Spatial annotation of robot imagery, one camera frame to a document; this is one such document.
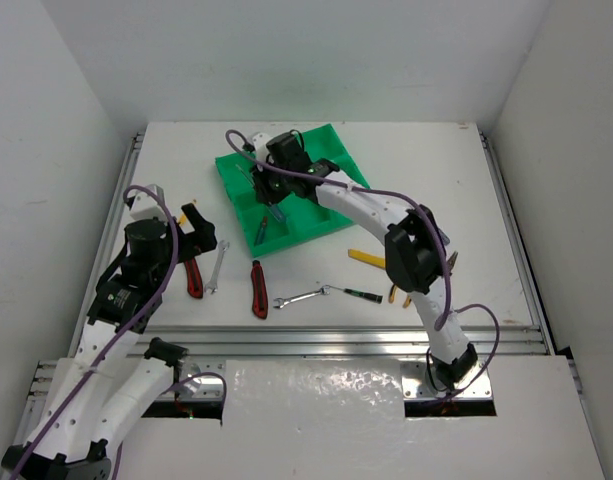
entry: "screwdriver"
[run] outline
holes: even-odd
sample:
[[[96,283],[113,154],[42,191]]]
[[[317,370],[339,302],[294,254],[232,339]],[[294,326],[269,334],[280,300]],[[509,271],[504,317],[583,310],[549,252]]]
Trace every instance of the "screwdriver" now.
[[[259,224],[257,235],[255,235],[255,246],[261,245],[264,241],[264,235],[266,235],[266,227],[268,226],[268,217],[262,218],[262,222]]]
[[[335,290],[340,290],[348,295],[352,295],[353,297],[363,298],[364,300],[368,300],[369,302],[374,303],[382,303],[382,299],[384,298],[382,295],[376,295],[374,293],[360,292],[359,290],[353,290],[352,288],[339,288],[334,287],[332,285],[328,285],[330,288],[334,288]]]

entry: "green tray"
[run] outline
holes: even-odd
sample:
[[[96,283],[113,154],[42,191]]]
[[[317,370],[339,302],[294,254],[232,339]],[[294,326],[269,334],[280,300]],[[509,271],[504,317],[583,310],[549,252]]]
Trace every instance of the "green tray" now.
[[[357,183],[368,187],[368,183],[339,140],[332,125],[303,132],[303,135],[306,151],[313,161],[326,158],[339,165]],[[286,223],[279,223],[265,205],[256,202],[250,182],[237,168],[239,164],[248,172],[252,162],[235,153],[216,158],[215,164],[224,182],[226,194],[235,206],[237,219],[244,229],[246,243],[253,257],[268,255],[353,224],[345,216],[296,195],[289,195],[279,204],[279,208],[286,216]],[[255,245],[257,230],[264,217],[268,217],[266,235],[263,243]]]

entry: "cable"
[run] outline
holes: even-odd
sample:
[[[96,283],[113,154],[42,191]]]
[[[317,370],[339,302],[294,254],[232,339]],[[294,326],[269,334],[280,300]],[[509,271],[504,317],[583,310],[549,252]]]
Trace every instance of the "cable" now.
[[[499,339],[500,339],[500,336],[501,336],[501,327],[499,326],[499,321],[497,320],[497,317],[495,316],[495,314],[493,313],[493,311],[490,308],[488,308],[486,305],[482,305],[481,303],[471,303],[470,305],[466,305],[465,307],[456,309],[455,312],[456,313],[462,313],[462,312],[465,312],[466,310],[471,310],[473,308],[481,308],[486,313],[488,313],[490,315],[490,318],[493,320],[493,323],[495,324],[495,342],[493,343],[493,348],[490,351],[490,354],[488,355],[488,358],[482,364],[482,368],[480,368],[479,372],[477,372],[477,374],[468,383],[468,385],[466,385],[464,388],[458,388],[457,390],[452,390],[451,392],[449,392],[446,395],[444,395],[442,398],[438,398],[436,400],[429,400],[428,402],[424,402],[422,404],[424,407],[432,407],[434,405],[442,405],[443,403],[446,403],[446,402],[452,400],[457,395],[459,395],[459,394],[463,393],[464,391],[466,391],[475,382],[475,380],[477,380],[479,377],[482,376],[482,374],[486,371],[486,369],[490,365],[490,362],[493,360],[493,357],[497,353],[497,347],[499,347]]]
[[[430,348],[426,350],[426,374],[428,375],[428,380],[430,381],[431,387],[433,387],[436,392],[445,392],[446,390],[448,390],[447,388],[442,388],[440,390],[435,384],[435,378],[433,378],[433,369],[431,368],[430,363]]]
[[[290,170],[284,170],[283,168],[278,168],[274,165],[270,165],[268,163],[261,162],[257,160],[255,157],[253,157],[252,155],[250,155],[249,153],[239,148],[237,145],[235,145],[235,143],[231,139],[232,135],[237,135],[238,137],[245,139],[246,137],[244,136],[244,134],[238,130],[232,130],[232,129],[227,130],[226,131],[226,142],[228,143],[228,145],[230,145],[230,147],[236,153],[246,158],[247,160],[250,160],[251,162],[255,163],[257,166],[265,168],[271,172],[279,173],[281,175],[286,175],[286,176],[294,177],[294,178],[301,178],[303,180],[315,182],[319,185],[323,183],[327,183],[329,185],[335,185],[337,187],[348,188],[348,184],[344,182],[339,182],[337,180],[331,180],[326,177],[317,177],[315,175],[309,175],[307,173],[292,172]],[[413,207],[413,209],[419,215],[419,218],[421,218],[422,222],[424,222],[424,226],[426,227],[426,229],[428,230],[428,232],[430,233],[433,239],[435,249],[438,252],[441,252],[444,250],[441,239],[439,238],[439,234],[437,233],[437,229],[433,226],[433,223],[431,222],[430,218],[428,218],[428,215],[426,215],[426,213],[419,207],[417,202],[415,202],[412,198],[404,195],[403,193],[391,192],[389,190],[373,190],[373,189],[364,188],[364,187],[353,186],[353,191],[369,193],[372,195],[384,195],[384,196],[395,197],[395,198],[399,198],[400,200],[404,200],[405,202],[407,202]],[[448,315],[450,314],[450,305],[452,301],[452,292],[451,292],[451,286],[450,286],[450,268],[448,267],[448,262],[446,260],[445,255],[439,255],[439,261],[442,267],[442,276],[444,277],[444,286],[446,290],[446,301],[444,302],[444,311],[439,316],[439,318],[437,318],[437,320],[435,321],[435,330],[437,331],[441,330],[446,324]]]
[[[110,480],[117,480],[117,475],[119,475],[119,462],[122,461],[122,446],[124,444],[120,443],[119,447],[117,447],[117,455],[115,455],[115,465],[113,465],[113,476],[110,477]]]
[[[297,136],[299,137],[299,142],[302,144],[302,150],[306,151],[306,144],[304,143],[304,135],[302,135],[302,132],[300,132],[299,130],[293,128],[288,133],[293,133],[293,132],[295,132],[297,134]]]
[[[164,393],[168,393],[168,392],[174,392],[175,390],[177,390],[179,387],[185,385],[186,383],[195,380],[196,378],[201,378],[201,377],[215,377],[218,378],[219,380],[222,381],[222,383],[224,384],[224,397],[222,398],[222,410],[220,413],[220,416],[223,417],[223,413],[224,413],[224,406],[226,405],[226,392],[227,392],[227,387],[226,387],[226,379],[224,377],[222,377],[221,375],[219,375],[218,373],[211,373],[211,372],[203,372],[203,373],[197,373],[195,375],[191,375],[188,378],[185,378],[184,380],[174,383],[173,385],[171,385],[169,388],[167,388],[166,390],[164,390],[162,392],[162,395]],[[122,459],[122,445],[119,445],[119,448],[117,449],[117,455],[115,457],[115,465],[113,466],[113,476],[111,477],[111,480],[117,480],[117,475],[119,473],[119,462]]]
[[[166,275],[164,276],[164,279],[162,280],[162,283],[159,288],[155,291],[155,293],[153,293],[153,296],[144,304],[142,308],[139,309],[139,311],[135,315],[133,315],[133,317],[122,328],[119,329],[115,336],[109,340],[106,346],[101,349],[99,355],[97,355],[97,357],[95,357],[95,360],[93,360],[93,362],[90,364],[89,370],[84,373],[84,375],[82,375],[82,378],[79,380],[79,382],[77,382],[75,387],[70,391],[66,398],[64,398],[64,401],[61,403],[61,405],[57,407],[55,413],[53,413],[53,415],[48,419],[48,421],[37,434],[35,439],[30,443],[30,445],[28,445],[28,447],[24,451],[24,454],[21,456],[19,462],[17,462],[17,465],[13,469],[9,480],[16,480],[19,477],[22,468],[24,468],[24,465],[32,455],[35,448],[37,448],[37,445],[39,445],[39,442],[41,442],[42,439],[46,436],[46,434],[52,428],[53,424],[57,421],[62,412],[66,409],[70,402],[73,401],[73,398],[75,398],[77,393],[79,393],[79,391],[84,387],[84,385],[86,385],[88,379],[93,376],[93,371],[95,370],[95,367],[97,367],[102,362],[106,354],[110,351],[111,348],[113,348],[113,346],[117,343],[121,336],[124,335],[133,326],[135,326],[135,324],[144,316],[144,314],[148,312],[148,310],[150,310],[150,308],[155,304],[159,297],[162,296],[164,290],[166,290],[166,287],[168,286],[170,278],[173,275],[173,271],[175,270],[175,266],[177,265],[177,256],[179,253],[179,238],[177,235],[177,228],[175,227],[175,219],[166,207],[166,204],[164,203],[163,199],[161,199],[157,194],[153,193],[147,188],[139,185],[131,185],[126,188],[126,190],[124,190],[124,203],[128,201],[128,194],[132,190],[138,190],[142,193],[145,193],[153,200],[155,200],[159,208],[162,209],[164,215],[166,216],[166,220],[170,226],[171,235],[173,237],[173,251],[170,258],[170,265],[168,266],[168,270],[166,271]]]

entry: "white table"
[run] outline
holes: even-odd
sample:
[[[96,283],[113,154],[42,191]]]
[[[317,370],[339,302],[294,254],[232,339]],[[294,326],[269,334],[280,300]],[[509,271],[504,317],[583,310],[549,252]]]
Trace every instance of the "white table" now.
[[[490,376],[496,416],[406,419],[395,360],[229,361],[223,426],[143,418],[119,478],[603,478],[564,357],[501,356]]]
[[[251,255],[218,176],[214,159],[231,153],[228,128],[249,134],[309,130],[320,123],[151,123],[132,183],[164,188],[173,214],[197,200],[213,222],[218,239],[230,241],[219,291],[195,300],[186,293],[183,267],[175,272],[164,303],[149,326],[175,327],[419,327],[414,308],[404,310],[403,293],[394,304],[375,305],[341,292],[304,301],[261,321],[251,313]],[[334,123],[342,142],[374,188],[405,192],[429,206],[459,251],[452,276],[454,305],[482,302],[502,325],[532,325],[520,275],[502,219],[477,127],[474,124]],[[122,229],[130,217],[125,211]],[[115,253],[123,243],[122,230]],[[385,272],[347,257],[349,248],[383,256],[368,232],[353,226],[261,259],[269,300],[316,288],[316,282],[387,295]],[[204,282],[216,252],[198,257]],[[465,326],[490,326],[476,311],[462,315]]]

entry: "wrench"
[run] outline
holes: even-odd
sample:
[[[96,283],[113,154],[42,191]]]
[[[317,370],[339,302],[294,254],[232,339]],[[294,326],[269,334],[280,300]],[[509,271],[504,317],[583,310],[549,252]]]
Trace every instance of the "wrench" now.
[[[224,253],[230,247],[230,243],[220,240],[217,248],[219,251],[217,252],[217,260],[215,261],[215,266],[213,267],[213,274],[210,277],[210,280],[204,287],[204,292],[210,290],[210,293],[213,294],[217,291],[217,277],[219,277],[219,270],[222,268],[222,260],[224,260]]]
[[[276,298],[273,300],[275,305],[273,307],[279,309],[284,308],[286,305],[290,305],[291,303],[299,302],[300,300],[306,300],[307,298],[316,297],[317,295],[328,295],[330,293],[330,287],[328,285],[324,285],[319,290],[315,290],[313,292],[303,293],[301,295],[297,295],[295,297],[290,298]]]

